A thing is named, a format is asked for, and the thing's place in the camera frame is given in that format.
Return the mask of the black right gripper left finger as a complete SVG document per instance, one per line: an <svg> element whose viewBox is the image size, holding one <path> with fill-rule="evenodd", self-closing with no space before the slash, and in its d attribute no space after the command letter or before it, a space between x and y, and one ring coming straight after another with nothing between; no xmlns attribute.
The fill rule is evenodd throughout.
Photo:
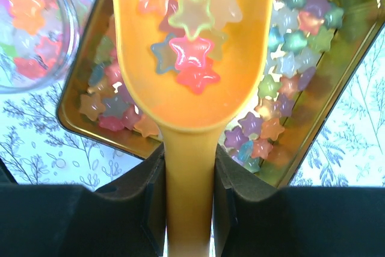
<svg viewBox="0 0 385 257"><path fill-rule="evenodd" d="M1 168L2 256L162 256L164 147L96 191L19 185Z"/></svg>

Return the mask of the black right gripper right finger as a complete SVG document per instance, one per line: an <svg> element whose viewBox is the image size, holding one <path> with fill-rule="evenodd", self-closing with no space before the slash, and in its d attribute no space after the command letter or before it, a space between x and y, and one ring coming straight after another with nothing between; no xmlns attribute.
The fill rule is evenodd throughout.
<svg viewBox="0 0 385 257"><path fill-rule="evenodd" d="M274 188L217 147L217 256L383 256L384 190Z"/></svg>

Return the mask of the yellow plastic scoop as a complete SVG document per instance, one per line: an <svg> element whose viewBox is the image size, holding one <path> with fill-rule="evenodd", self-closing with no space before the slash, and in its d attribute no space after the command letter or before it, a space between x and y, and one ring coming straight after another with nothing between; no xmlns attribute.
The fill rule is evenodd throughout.
<svg viewBox="0 0 385 257"><path fill-rule="evenodd" d="M217 143L255 91L273 0L113 0L126 87L163 136L169 256L208 256Z"/></svg>

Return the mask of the clear plastic jar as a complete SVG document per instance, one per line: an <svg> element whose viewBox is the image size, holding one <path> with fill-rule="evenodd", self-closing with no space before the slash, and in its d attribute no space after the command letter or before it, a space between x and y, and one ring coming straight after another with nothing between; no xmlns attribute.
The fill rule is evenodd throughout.
<svg viewBox="0 0 385 257"><path fill-rule="evenodd" d="M72 0L1 0L1 94L65 78L80 30Z"/></svg>

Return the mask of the square tin of star candies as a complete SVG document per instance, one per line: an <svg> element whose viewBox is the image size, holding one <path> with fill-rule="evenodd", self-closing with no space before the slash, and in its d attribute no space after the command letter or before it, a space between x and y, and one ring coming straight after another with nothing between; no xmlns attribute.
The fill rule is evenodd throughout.
<svg viewBox="0 0 385 257"><path fill-rule="evenodd" d="M342 27L257 168L276 187L384 186L384 0L333 1Z"/></svg>

